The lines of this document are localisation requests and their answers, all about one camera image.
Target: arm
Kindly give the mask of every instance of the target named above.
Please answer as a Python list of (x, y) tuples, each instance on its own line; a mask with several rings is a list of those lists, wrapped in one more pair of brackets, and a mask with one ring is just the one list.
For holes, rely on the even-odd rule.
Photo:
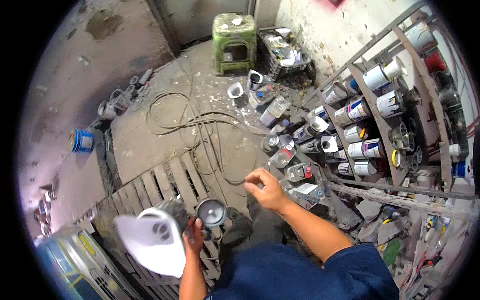
[(183, 233), (183, 241), (185, 242), (185, 250), (187, 262), (183, 270), (183, 276), (180, 283), (180, 300), (203, 300), (207, 296), (207, 288), (205, 286), (204, 271), (200, 264), (200, 251), (204, 244), (202, 237), (202, 221), (197, 219), (188, 221), (187, 230), (190, 231), (192, 238)]
[[(353, 246), (338, 228), (288, 199), (278, 179), (264, 169), (250, 173), (245, 181), (245, 189), (260, 205), (281, 215), (322, 262)], [(264, 185), (263, 189), (257, 186), (258, 183)]]

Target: hand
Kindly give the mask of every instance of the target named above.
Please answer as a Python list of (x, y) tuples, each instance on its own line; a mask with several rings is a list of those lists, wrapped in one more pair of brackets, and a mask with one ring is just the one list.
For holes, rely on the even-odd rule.
[[(259, 183), (264, 185), (263, 189), (257, 186)], [(263, 208), (279, 212), (282, 207), (291, 202), (283, 193), (278, 179), (262, 168), (248, 174), (245, 177), (244, 186)]]
[(200, 257), (200, 251), (204, 245), (204, 237), (202, 234), (202, 220), (190, 218), (187, 223), (187, 228), (182, 234), (185, 242), (185, 250), (187, 256), (194, 255)]

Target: green plastic stool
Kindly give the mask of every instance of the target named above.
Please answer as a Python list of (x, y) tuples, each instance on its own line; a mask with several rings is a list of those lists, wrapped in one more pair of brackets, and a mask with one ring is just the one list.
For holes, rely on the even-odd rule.
[[(239, 26), (233, 20), (242, 18)], [(213, 61), (215, 75), (235, 70), (250, 70), (257, 56), (257, 35), (253, 17), (221, 13), (213, 21)]]

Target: dirty wall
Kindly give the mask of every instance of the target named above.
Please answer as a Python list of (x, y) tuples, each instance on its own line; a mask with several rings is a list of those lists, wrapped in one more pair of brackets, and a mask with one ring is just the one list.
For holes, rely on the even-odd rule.
[(17, 172), (26, 217), (33, 218), (38, 187), (52, 182), (67, 156), (70, 131), (88, 126), (99, 103), (126, 88), (132, 75), (170, 61), (167, 49), (144, 0), (80, 1), (68, 13), (38, 62), (19, 120)]
[(282, 0), (275, 25), (296, 33), (302, 48), (315, 62), (316, 82), (321, 84), (415, 2)]

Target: blue shirt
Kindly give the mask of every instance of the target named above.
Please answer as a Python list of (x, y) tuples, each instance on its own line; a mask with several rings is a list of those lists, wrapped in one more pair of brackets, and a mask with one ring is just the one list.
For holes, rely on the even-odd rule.
[(235, 254), (207, 300), (398, 299), (398, 288), (371, 244), (332, 255), (321, 269), (282, 244), (261, 244)]

